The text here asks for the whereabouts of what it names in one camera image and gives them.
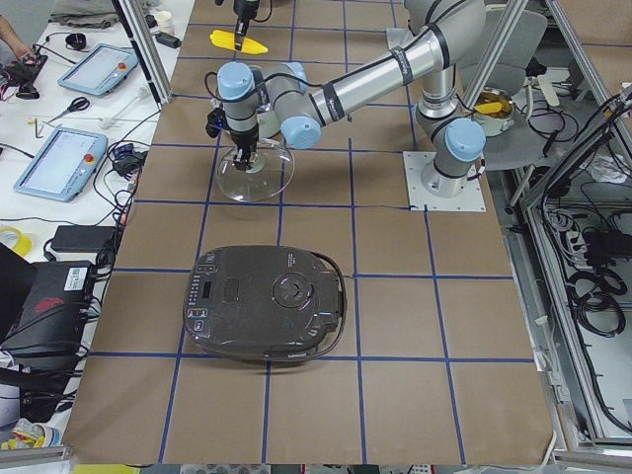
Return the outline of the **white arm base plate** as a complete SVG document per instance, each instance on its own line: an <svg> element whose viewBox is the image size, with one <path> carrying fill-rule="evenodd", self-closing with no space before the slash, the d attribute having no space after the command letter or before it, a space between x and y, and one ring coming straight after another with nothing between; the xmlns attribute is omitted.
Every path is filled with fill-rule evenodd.
<svg viewBox="0 0 632 474"><path fill-rule="evenodd" d="M485 212L478 170L447 178L435 169L434 152L403 153L409 207L416 211Z"/></svg>
<svg viewBox="0 0 632 474"><path fill-rule="evenodd" d="M408 28L389 28L386 30L387 51L386 55L391 56L391 50L396 46L405 50L405 54L409 55L410 51L418 43L415 36Z"/></svg>

